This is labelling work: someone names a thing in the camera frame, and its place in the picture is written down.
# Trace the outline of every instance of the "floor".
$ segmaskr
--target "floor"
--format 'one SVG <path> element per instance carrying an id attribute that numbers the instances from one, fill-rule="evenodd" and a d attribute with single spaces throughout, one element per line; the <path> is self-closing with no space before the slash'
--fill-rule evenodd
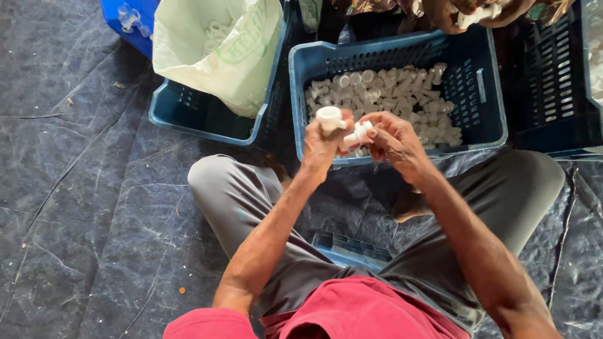
<path id="1" fill-rule="evenodd" d="M 153 126 L 162 79 L 98 1 L 5 0 L 0 32 L 0 338 L 161 338 L 210 305 L 227 264 L 189 167 L 253 156 Z M 451 176 L 495 152 L 437 165 Z M 520 258 L 565 337 L 601 338 L 603 163 L 562 166 L 567 183 Z M 295 228 L 400 252 L 428 220 L 388 218 L 404 185 L 386 166 L 333 171 Z M 501 336 L 488 320 L 476 337 Z"/>

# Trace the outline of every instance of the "person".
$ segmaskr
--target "person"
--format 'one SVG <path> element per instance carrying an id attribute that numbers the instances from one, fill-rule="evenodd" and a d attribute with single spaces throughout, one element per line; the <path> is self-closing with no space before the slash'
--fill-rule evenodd
<path id="1" fill-rule="evenodd" d="M 389 112 L 360 121 L 374 125 L 373 159 L 421 192 L 437 220 L 430 230 L 378 273 L 337 266 L 308 244 L 293 225 L 345 134 L 324 136 L 316 121 L 284 191 L 270 168 L 204 157 L 188 180 L 230 263 L 212 308 L 174 320 L 164 339 L 254 338 L 252 306 L 266 338 L 469 338 L 486 312 L 505 338 L 561 338 L 517 259 L 561 190 L 560 166 L 510 151 L 447 180 L 408 121 Z"/>
<path id="2" fill-rule="evenodd" d="M 318 39 L 337 43 L 345 24 L 351 24 L 359 40 L 363 40 L 363 37 L 364 39 L 375 39 L 378 36 L 374 35 L 379 32 L 374 32 L 374 30 L 379 23 L 391 20 L 399 21 L 400 19 L 396 19 L 397 16 L 392 15 L 397 13 L 405 13 L 409 20 L 409 22 L 402 21 L 398 34 L 430 30 L 433 27 L 447 34 L 460 34 L 466 30 L 462 30 L 456 25 L 457 14 L 453 13 L 452 6 L 463 14 L 471 15 L 478 7 L 497 1 L 506 2 L 505 8 L 497 18 L 483 19 L 479 22 L 480 25 L 490 28 L 507 26 L 528 12 L 535 3 L 539 6 L 535 13 L 541 13 L 542 16 L 548 17 L 549 21 L 555 21 L 565 13 L 570 3 L 570 0 L 421 0 L 423 9 L 421 12 L 416 6 L 417 0 L 323 0 Z M 542 7 L 550 7 L 552 10 L 544 10 Z M 362 18 L 352 19 L 357 15 Z"/>

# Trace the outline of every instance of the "plastic bag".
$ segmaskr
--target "plastic bag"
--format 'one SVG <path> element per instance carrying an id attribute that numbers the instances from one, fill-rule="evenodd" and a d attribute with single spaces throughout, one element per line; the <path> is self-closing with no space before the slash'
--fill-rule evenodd
<path id="1" fill-rule="evenodd" d="M 203 58 L 212 22 L 234 27 Z M 255 118 L 264 103 L 283 22 L 278 0 L 163 0 L 155 12 L 153 69 Z"/>

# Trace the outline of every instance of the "crate handle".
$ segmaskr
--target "crate handle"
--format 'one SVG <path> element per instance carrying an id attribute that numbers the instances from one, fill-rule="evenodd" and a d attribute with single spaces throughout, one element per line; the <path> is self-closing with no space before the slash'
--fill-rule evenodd
<path id="1" fill-rule="evenodd" d="M 482 75 L 483 72 L 483 68 L 480 68 L 477 72 L 475 72 L 475 74 L 478 76 L 479 100 L 482 104 L 486 102 L 486 88 L 484 87 L 484 76 Z"/>

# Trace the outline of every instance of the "red shirt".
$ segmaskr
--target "red shirt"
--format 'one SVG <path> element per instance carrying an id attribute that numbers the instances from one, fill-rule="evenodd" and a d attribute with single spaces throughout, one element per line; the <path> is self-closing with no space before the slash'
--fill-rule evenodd
<path id="1" fill-rule="evenodd" d="M 323 282 L 296 311 L 260 319 L 267 339 L 469 339 L 469 334 L 425 303 L 375 278 Z M 227 308 L 195 309 L 171 322 L 163 339 L 256 338 L 251 323 Z"/>

